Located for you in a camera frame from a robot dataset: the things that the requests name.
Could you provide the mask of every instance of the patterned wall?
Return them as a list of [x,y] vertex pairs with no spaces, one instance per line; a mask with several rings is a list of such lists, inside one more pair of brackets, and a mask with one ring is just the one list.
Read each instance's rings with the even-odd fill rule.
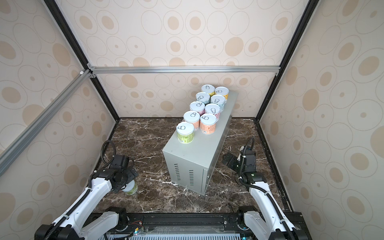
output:
[[38,0],[0,4],[0,153],[82,69]]
[[182,117],[204,84],[238,92],[234,117],[255,117],[274,73],[99,74],[120,117]]
[[308,0],[57,0],[94,66],[279,65]]
[[261,123],[314,239],[382,239],[384,1],[325,0]]
[[114,123],[85,81],[0,177],[0,239],[33,239],[77,199]]

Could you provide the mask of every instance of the vent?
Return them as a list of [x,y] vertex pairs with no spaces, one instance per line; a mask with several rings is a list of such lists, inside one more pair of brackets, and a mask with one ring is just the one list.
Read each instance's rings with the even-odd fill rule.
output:
[[[118,237],[124,237],[123,234],[110,235],[112,240]],[[129,240],[240,240],[238,233],[198,233],[198,234],[146,234],[130,237]]]
[[193,180],[193,170],[189,170],[189,185],[193,186],[194,180]]
[[178,164],[174,164],[174,167],[175,167],[175,172],[176,172],[176,178],[178,180],[181,180],[181,178],[180,178],[180,171],[179,171],[179,165]]

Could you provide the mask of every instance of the gray metal box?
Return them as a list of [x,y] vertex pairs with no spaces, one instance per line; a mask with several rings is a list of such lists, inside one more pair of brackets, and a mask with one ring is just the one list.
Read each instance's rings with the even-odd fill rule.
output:
[[163,148],[172,182],[205,194],[228,133],[237,95],[234,91],[229,92],[228,101],[224,111],[220,113],[214,133],[207,135],[199,129],[195,131],[193,141],[188,144],[179,142],[176,131],[173,133]]

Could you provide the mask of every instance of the brown marble tabletop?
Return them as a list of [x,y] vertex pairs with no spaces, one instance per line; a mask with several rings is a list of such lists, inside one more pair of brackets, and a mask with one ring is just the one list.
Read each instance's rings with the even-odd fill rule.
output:
[[135,179],[138,190],[128,196],[122,191],[109,193],[94,212],[103,212],[110,206],[125,207],[127,212],[231,212],[239,206],[254,205],[244,186],[235,182],[235,172],[221,163],[223,154],[239,154],[251,136],[255,136],[257,171],[264,174],[277,203],[283,208],[281,198],[265,157],[255,125],[251,119],[232,119],[207,192],[199,195],[171,182],[162,149],[175,131],[181,118],[121,119],[112,141],[117,154],[135,158]]

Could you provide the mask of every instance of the white can lid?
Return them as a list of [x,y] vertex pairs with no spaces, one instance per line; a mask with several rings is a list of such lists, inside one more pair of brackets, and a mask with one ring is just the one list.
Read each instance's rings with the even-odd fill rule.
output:
[[220,95],[227,95],[229,93],[229,89],[226,87],[217,87],[215,89],[215,93],[218,93]]
[[191,104],[189,105],[189,108],[192,111],[200,112],[205,108],[205,104],[200,101],[194,101],[194,102],[191,102]]
[[223,95],[213,95],[211,97],[211,103],[224,103],[225,97]]
[[213,93],[215,91],[215,87],[212,85],[206,84],[201,87],[201,91],[205,93]]
[[196,111],[188,111],[184,113],[184,120],[187,122],[197,122],[200,119],[200,114]]
[[216,121],[217,121],[216,116],[213,114],[210,114],[210,113],[204,113],[200,117],[200,122],[202,124],[205,124],[205,125],[213,125],[216,123]]
[[209,94],[205,92],[199,92],[196,94],[196,100],[198,101],[205,101],[209,99]]
[[210,103],[205,106],[206,113],[216,114],[220,112],[220,106],[216,103]]
[[181,122],[177,125],[176,131],[181,135],[188,135],[193,133],[193,131],[195,131],[195,127],[193,126],[192,123]]

